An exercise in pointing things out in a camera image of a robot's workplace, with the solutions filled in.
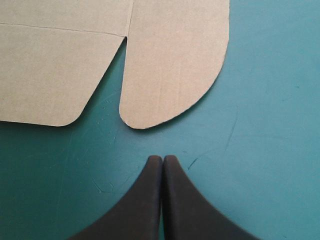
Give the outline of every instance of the table surface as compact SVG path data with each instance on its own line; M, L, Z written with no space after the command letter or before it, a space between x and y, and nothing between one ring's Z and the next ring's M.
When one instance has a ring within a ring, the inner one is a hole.
M318 0L231 0L217 81L160 126L134 130L120 119L126 43L76 122L0 122L0 239L65 239L108 211L149 155L174 154L250 233L318 240L319 11Z

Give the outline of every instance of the cardboard flap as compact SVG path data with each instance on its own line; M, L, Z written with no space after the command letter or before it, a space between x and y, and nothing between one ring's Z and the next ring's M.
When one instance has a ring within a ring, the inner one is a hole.
M132 0L4 0L0 120L64 126L79 117L127 35Z
M120 115L132 128L168 121L218 76L229 40L229 0L135 0Z

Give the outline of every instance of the cardboard box blank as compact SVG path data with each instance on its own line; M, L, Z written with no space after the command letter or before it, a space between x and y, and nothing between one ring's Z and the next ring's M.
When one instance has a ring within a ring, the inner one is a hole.
M229 0L3 0L0 32L0 121L72 123L128 36L119 112L145 129L213 84Z

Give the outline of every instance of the crease line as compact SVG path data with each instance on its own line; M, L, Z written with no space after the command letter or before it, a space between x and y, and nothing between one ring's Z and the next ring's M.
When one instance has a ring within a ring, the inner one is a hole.
M130 5L130 8L129 8L129 15L128 15L128 18L126 20L126 36L128 37L129 36L129 30L130 30L130 25L131 25L131 20L132 20L132 14L134 12L134 4L135 4L135 0L132 0L131 1L131 5Z
M69 28L50 27L50 26L34 26L34 25L28 25L28 24L8 23L8 22L0 22L0 25L11 25L11 26L20 26L20 27L38 28L38 29L62 30L62 31L80 32L80 33L88 33L88 34L102 34L102 35L111 35L111 36L116 36L116 37L121 37L121 38L125 37L125 36L122 36L122 35L119 35L116 33L105 32L105 31L75 30L75 29L69 29Z

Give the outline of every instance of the teal surface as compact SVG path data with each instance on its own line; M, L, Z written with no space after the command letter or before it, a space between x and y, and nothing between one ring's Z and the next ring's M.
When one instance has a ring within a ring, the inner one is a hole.
M0 122L0 239L71 236L154 154L177 155L201 193L257 237L320 239L319 12L318 0L231 0L216 83L158 127L119 117L125 43L73 124Z

